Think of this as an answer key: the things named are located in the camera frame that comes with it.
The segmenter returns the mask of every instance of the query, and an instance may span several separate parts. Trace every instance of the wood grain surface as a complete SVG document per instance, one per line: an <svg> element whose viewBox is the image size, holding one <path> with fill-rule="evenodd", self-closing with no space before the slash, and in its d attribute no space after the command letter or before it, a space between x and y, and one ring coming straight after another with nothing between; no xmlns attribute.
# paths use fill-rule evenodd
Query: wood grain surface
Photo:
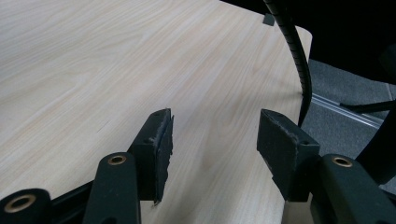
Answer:
<svg viewBox="0 0 396 224"><path fill-rule="evenodd" d="M0 198L91 181L172 108L169 178L159 205L141 203L143 223L280 223L260 110L297 121L301 87L262 19L214 0L1 1Z"/></svg>

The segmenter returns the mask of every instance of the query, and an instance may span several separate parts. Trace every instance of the black cable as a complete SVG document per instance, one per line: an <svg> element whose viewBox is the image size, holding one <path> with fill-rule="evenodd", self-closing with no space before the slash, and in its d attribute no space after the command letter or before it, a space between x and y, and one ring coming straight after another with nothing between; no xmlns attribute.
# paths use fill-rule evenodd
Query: black cable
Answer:
<svg viewBox="0 0 396 224"><path fill-rule="evenodd" d="M300 77L301 87L303 89L303 101L301 103L300 117L298 126L303 125L304 118L308 113L309 106L312 99L312 84L311 76L309 73L308 63L306 61L303 45L297 30L292 22L291 15L289 14L286 5L282 0L263 0L267 5L271 14L275 17L286 42L288 42L291 55L293 56L294 63L297 67L298 75Z"/></svg>

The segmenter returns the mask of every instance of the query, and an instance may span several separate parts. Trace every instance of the black plastic bracket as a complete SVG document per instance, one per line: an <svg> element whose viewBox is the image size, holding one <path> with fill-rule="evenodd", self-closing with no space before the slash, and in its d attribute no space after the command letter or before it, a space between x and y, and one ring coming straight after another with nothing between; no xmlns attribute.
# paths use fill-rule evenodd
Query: black plastic bracket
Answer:
<svg viewBox="0 0 396 224"><path fill-rule="evenodd" d="M271 13L265 13L264 15L264 21L262 22L266 25L269 26L274 26L275 25L275 18Z"/></svg>
<svg viewBox="0 0 396 224"><path fill-rule="evenodd" d="M0 223L140 223L139 201L163 198L173 121L170 109L151 114L128 152L104 157L93 181L54 200L44 189L8 195L0 201Z"/></svg>
<svg viewBox="0 0 396 224"><path fill-rule="evenodd" d="M263 109L257 149L283 198L290 202L306 202L310 166L320 158L319 144L284 115Z"/></svg>

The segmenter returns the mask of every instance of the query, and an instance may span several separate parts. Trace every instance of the light wood tabletop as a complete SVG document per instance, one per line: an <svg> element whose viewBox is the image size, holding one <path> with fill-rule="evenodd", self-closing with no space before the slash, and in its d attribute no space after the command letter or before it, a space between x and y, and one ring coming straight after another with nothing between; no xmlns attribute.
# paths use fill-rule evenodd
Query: light wood tabletop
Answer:
<svg viewBox="0 0 396 224"><path fill-rule="evenodd" d="M263 15L215 0L1 1L0 198L56 198L171 108L163 201L143 223L280 223L256 150L260 110L297 122L289 48ZM305 52L311 34L298 28Z"/></svg>

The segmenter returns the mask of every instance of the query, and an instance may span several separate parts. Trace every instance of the screw hole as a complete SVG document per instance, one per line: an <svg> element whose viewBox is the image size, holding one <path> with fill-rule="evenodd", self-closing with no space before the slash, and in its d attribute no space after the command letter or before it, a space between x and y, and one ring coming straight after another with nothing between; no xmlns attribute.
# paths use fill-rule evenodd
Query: screw hole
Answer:
<svg viewBox="0 0 396 224"><path fill-rule="evenodd" d="M110 165L120 165L126 161L126 157L124 156L113 156L112 158L108 159L108 164Z"/></svg>
<svg viewBox="0 0 396 224"><path fill-rule="evenodd" d="M332 162L334 162L335 164L337 164L339 166L344 166L344 167L352 166L352 162L350 162L347 159L341 158L341 157L333 157Z"/></svg>
<svg viewBox="0 0 396 224"><path fill-rule="evenodd" d="M35 202L35 195L25 194L17 198L14 198L10 202L8 202L6 204L6 207L4 208L4 211L7 213L17 213L29 207L34 202Z"/></svg>

